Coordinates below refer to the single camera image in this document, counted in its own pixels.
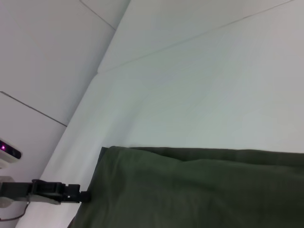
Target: white device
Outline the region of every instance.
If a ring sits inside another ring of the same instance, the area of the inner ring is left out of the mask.
[[[21,157],[22,153],[19,150],[0,138],[0,169],[19,161]]]

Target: dark green fabric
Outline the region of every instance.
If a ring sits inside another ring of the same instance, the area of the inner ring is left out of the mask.
[[[111,147],[72,228],[304,228],[304,154]]]

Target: black cable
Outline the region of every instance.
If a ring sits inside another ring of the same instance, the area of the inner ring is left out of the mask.
[[[23,211],[22,215],[19,215],[17,217],[11,218],[11,219],[10,218],[7,218],[7,219],[1,219],[0,218],[0,222],[9,222],[9,221],[14,221],[14,220],[17,220],[17,219],[21,218],[22,216],[25,215],[25,212],[27,211],[27,208],[28,208],[29,204],[30,204],[30,202],[28,201],[27,205],[24,208],[24,211]]]

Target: wire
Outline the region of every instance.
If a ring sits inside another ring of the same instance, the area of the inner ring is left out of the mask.
[[[9,222],[9,221],[14,221],[14,220],[17,220],[17,219],[21,218],[22,216],[25,215],[25,212],[27,211],[27,208],[28,208],[29,204],[30,204],[30,202],[28,201],[27,205],[24,208],[24,211],[23,211],[22,215],[19,215],[17,217],[11,218],[11,219],[10,218],[7,218],[7,219],[1,219],[0,218],[0,222]]]

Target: white surface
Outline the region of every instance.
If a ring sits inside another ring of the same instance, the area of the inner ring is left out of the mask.
[[[19,182],[39,179],[65,127],[3,94],[0,107],[0,136],[22,152],[20,161],[0,170],[0,176],[11,176]],[[0,209],[0,217],[12,218],[23,210],[23,203],[14,202],[9,208]],[[12,228],[16,223],[2,222],[0,227]]]
[[[98,72],[289,0],[132,0]]]
[[[42,178],[86,190],[112,145],[303,152],[303,8],[295,0],[98,74]],[[66,228],[77,207],[33,204],[17,227]]]
[[[68,124],[113,34],[76,0],[0,0],[0,91]]]
[[[130,0],[82,0],[82,2],[117,29]]]

